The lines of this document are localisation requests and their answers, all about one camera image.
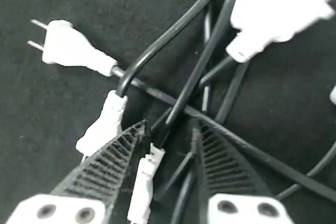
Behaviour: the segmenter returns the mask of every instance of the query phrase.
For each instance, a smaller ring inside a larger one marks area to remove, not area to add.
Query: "electrical plug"
[[[151,143],[150,154],[141,158],[133,187],[127,219],[135,224],[147,224],[151,213],[150,204],[153,197],[153,177],[165,154],[163,149]]]
[[[329,1],[259,0],[226,52],[236,61],[246,62],[270,43],[288,41],[318,20],[333,17]]]
[[[65,67],[81,66],[107,77],[112,75],[111,70],[117,61],[94,48],[70,22],[53,20],[48,25],[35,19],[31,22],[47,31],[44,46],[28,41],[29,45],[43,52],[42,61],[46,64],[56,63]]]
[[[111,90],[104,102],[98,119],[86,130],[76,144],[76,149],[84,157],[91,156],[101,149],[106,143],[121,133],[121,120],[127,103],[127,96],[116,95]]]

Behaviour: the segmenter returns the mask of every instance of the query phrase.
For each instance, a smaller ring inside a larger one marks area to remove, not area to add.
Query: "two-prong plug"
[[[46,64],[56,63],[65,67],[81,66],[107,77],[112,75],[112,68],[117,65],[117,61],[94,48],[70,22],[53,20],[48,25],[35,19],[31,22],[47,31],[43,46],[31,40],[28,41],[29,45],[43,52],[42,61]]]

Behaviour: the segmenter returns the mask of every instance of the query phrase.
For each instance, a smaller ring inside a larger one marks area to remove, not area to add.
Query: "dark fabric surface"
[[[81,159],[75,143],[97,118],[118,78],[84,68],[46,65],[41,53],[26,45],[43,42],[45,32],[30,24],[65,19],[92,44],[126,68],[195,0],[0,0],[0,222],[20,200],[48,193]],[[336,19],[318,22],[292,41],[274,44],[256,57],[226,126],[301,172],[307,172],[336,140],[336,109],[329,93],[336,84]],[[216,50],[219,60],[224,43]],[[177,97],[202,51],[202,17],[195,19],[140,73],[140,78]],[[211,116],[215,115],[230,73],[214,83]],[[136,88],[123,126],[142,118],[153,122],[166,105]],[[167,147],[156,182],[169,177],[187,152],[183,121]],[[252,161],[273,193],[291,184]],[[317,180],[336,189],[336,161]],[[136,170],[134,163],[131,169]],[[132,176],[121,191],[114,223],[125,223]],[[176,195],[178,186],[172,189]],[[197,195],[192,195],[196,202]],[[154,204],[152,223],[168,223],[173,197]],[[334,223],[335,204],[300,190],[284,201],[295,223]],[[185,223],[197,219],[189,204]]]

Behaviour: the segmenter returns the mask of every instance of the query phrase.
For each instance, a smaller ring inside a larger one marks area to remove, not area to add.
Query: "metal prong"
[[[36,42],[33,42],[33,41],[29,40],[29,41],[27,41],[27,44],[32,46],[32,47],[37,48],[38,50],[44,51],[44,47],[41,46],[40,44],[36,43]]]
[[[42,22],[40,22],[40,21],[38,21],[38,20],[36,20],[36,19],[32,19],[31,22],[32,22],[34,25],[37,25],[37,26],[39,26],[39,27],[41,27],[41,28],[43,28],[43,29],[46,29],[46,30],[48,29],[48,25],[43,24]]]

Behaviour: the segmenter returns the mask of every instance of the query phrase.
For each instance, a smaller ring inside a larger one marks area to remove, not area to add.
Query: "white figure-8 connector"
[[[152,143],[150,153],[141,158],[135,178],[127,219],[135,224],[147,224],[151,213],[150,204],[153,197],[153,177],[165,154],[163,149]]]

